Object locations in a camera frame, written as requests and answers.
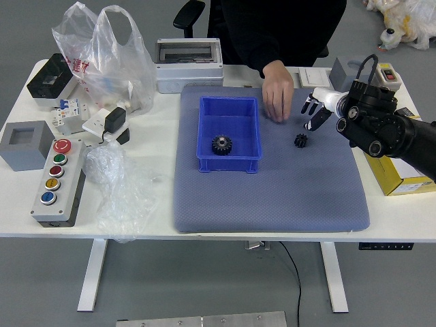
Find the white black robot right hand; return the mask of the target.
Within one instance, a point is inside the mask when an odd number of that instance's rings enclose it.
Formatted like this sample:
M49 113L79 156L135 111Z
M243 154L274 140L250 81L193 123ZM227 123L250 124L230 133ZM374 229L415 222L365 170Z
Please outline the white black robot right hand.
M315 131L323 125L332 114L343 117L342 108L347 92L340 93L323 87L314 88L302 107L301 113L308 112L311 119L303 125L308 131Z

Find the person's right hand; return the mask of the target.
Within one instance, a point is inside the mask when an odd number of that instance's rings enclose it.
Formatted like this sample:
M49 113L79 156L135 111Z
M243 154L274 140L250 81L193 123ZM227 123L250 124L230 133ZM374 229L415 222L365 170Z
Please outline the person's right hand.
M262 97L266 115L274 122L282 123L290 117L294 80L280 60L267 64L262 72Z

